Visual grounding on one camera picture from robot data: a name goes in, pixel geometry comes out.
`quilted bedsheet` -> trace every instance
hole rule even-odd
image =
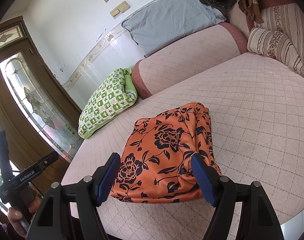
[[[220,23],[193,33],[139,61],[133,84],[143,99],[247,52],[247,40],[233,25]]]
[[[304,209],[304,78],[269,57],[247,52],[157,93],[124,111],[84,141],[62,184],[75,183],[122,153],[136,120],[201,102],[210,110],[213,152],[235,182],[259,180],[280,223]],[[236,236],[237,203],[229,239]],[[76,205],[72,214],[77,216]],[[98,209],[108,234],[121,239],[202,239],[213,215],[204,200],[123,203]]]

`human hand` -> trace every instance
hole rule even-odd
[[[35,213],[40,206],[41,200],[37,198],[37,196],[38,196],[38,191],[34,188],[33,189],[34,200],[31,202],[30,206],[28,207],[30,213]],[[27,232],[20,223],[20,220],[22,219],[22,213],[17,209],[9,208],[8,219],[11,225],[13,226],[14,230],[18,233],[18,235],[25,238],[27,236]]]

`green patterned quilt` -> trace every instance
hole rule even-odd
[[[116,69],[93,93],[79,119],[79,135],[88,139],[100,127],[132,106],[138,94],[132,83],[131,69]]]

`gray pillow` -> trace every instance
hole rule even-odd
[[[199,0],[157,0],[122,22],[150,56],[194,32],[224,22],[223,14]]]

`handheld device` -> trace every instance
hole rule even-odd
[[[28,206],[34,200],[33,190],[29,182],[38,177],[48,166],[59,158],[57,152],[51,152],[41,160],[31,165],[17,176],[12,173],[9,160],[9,149],[5,131],[0,132],[0,170],[3,184],[0,186],[0,198],[4,204],[10,203],[22,212],[21,224],[28,231],[31,213]]]

